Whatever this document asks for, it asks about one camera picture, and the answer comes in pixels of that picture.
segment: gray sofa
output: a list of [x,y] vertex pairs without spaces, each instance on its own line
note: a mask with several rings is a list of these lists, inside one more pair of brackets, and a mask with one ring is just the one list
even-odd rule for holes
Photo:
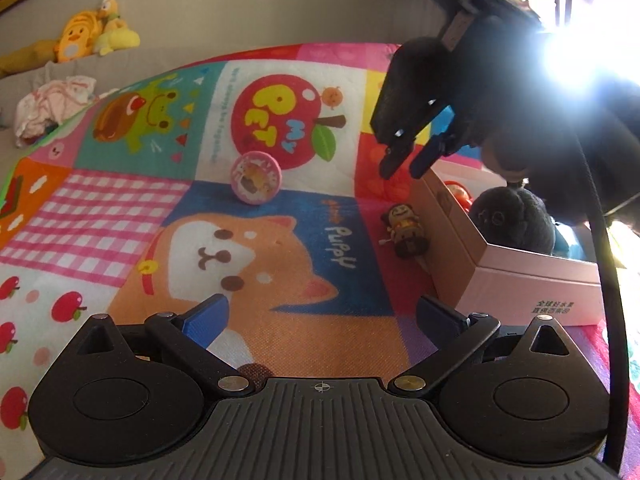
[[49,81],[65,79],[70,75],[93,77],[97,83],[95,94],[100,95],[113,88],[123,88],[136,81],[172,70],[179,66],[220,56],[215,46],[180,48],[131,48],[113,52],[108,56],[89,56],[66,63],[47,63],[30,72],[0,79],[0,187],[14,164],[24,155],[24,150],[15,147],[14,115],[20,99]]

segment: crosshair logo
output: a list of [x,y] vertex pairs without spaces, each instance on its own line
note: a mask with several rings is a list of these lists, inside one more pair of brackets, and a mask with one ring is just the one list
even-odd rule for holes
[[321,394],[324,392],[328,392],[333,386],[329,386],[327,383],[318,383],[314,386],[314,390],[316,392],[320,392]]

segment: small toy figure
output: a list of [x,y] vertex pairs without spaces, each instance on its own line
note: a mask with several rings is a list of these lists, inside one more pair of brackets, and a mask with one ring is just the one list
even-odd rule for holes
[[380,243],[393,242],[396,255],[400,258],[420,256],[429,248],[429,241],[424,235],[424,229],[414,210],[407,204],[393,206],[382,215],[382,221],[386,224],[390,239],[380,240]]

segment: metal screw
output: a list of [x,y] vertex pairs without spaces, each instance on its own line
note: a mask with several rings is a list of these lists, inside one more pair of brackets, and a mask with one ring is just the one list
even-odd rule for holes
[[229,375],[218,381],[218,387],[226,392],[241,392],[249,387],[249,381],[239,375]]
[[406,392],[417,392],[427,385],[422,377],[418,377],[416,375],[402,375],[396,378],[394,384],[396,385],[396,388]]

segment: wall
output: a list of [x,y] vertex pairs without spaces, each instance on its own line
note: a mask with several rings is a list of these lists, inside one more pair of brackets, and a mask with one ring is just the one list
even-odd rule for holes
[[[57,38],[101,0],[27,0],[0,16],[0,55]],[[143,46],[211,46],[216,54],[307,41],[402,41],[423,0],[120,0]]]

